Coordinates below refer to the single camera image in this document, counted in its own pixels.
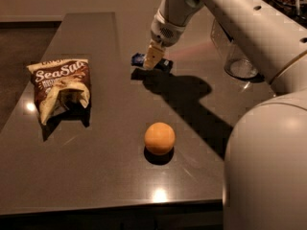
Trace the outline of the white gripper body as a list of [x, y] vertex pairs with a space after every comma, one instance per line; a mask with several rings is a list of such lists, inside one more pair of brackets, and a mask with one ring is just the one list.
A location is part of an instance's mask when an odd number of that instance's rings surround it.
[[171, 47], [176, 44], [184, 31], [184, 27], [169, 22], [160, 11], [157, 11], [153, 17], [151, 25], [152, 40], [162, 47]]

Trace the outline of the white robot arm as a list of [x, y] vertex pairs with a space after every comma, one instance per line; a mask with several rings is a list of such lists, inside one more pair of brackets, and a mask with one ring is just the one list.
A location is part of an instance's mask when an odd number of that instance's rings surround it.
[[235, 125], [224, 156], [224, 230], [307, 230], [306, 30], [263, 0], [162, 0], [145, 66], [153, 68], [208, 8], [242, 52], [227, 63], [271, 99]]

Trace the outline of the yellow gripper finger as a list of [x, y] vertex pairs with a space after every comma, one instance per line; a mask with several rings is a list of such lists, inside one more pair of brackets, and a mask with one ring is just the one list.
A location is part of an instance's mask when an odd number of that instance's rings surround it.
[[143, 67], [147, 70], [153, 70], [154, 67], [162, 60], [165, 54], [165, 48], [161, 43], [154, 40], [150, 42], [147, 53], [145, 54]]

